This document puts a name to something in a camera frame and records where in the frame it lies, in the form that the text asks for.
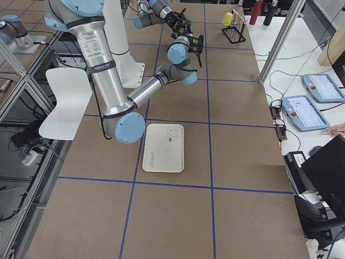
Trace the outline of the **person's hand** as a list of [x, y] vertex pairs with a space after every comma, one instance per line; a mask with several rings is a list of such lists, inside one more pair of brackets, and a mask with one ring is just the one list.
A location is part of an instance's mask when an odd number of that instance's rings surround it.
[[334, 125], [331, 126], [327, 129], [327, 131], [332, 134], [332, 135], [337, 135], [337, 134], [341, 134], [344, 135], [345, 132], [345, 125], [341, 124], [341, 125]]

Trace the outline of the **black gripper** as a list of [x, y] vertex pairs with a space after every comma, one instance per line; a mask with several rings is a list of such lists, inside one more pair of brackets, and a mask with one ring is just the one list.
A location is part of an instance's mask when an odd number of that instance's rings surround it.
[[189, 41], [189, 49], [188, 52], [190, 53], [199, 53], [199, 39], [195, 38], [191, 35], [186, 35], [188, 41]]
[[172, 29], [171, 37], [177, 38], [181, 34], [191, 34], [191, 21], [187, 21], [184, 14], [171, 11], [165, 18], [165, 23]]

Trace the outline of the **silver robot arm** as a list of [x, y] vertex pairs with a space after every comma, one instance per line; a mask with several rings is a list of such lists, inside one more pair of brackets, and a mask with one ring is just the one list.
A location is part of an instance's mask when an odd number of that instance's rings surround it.
[[73, 34], [80, 46], [91, 76], [96, 101], [103, 103], [100, 120], [106, 139], [124, 144], [137, 142], [146, 128], [137, 109], [165, 85], [197, 80], [197, 70], [189, 55], [200, 56], [204, 37], [194, 37], [191, 21], [182, 12], [173, 11], [166, 1], [137, 1], [134, 25], [141, 29], [166, 24], [172, 29], [173, 43], [167, 50], [168, 65], [162, 65], [147, 81], [130, 94], [125, 93], [120, 77], [119, 55], [112, 52], [105, 33], [110, 23], [104, 16], [105, 1], [45, 1], [45, 22], [52, 29]]
[[134, 25], [143, 29], [156, 24], [166, 24], [171, 28], [171, 37], [192, 36], [191, 21], [184, 16], [185, 9], [180, 13], [173, 11], [165, 1], [139, 1]]

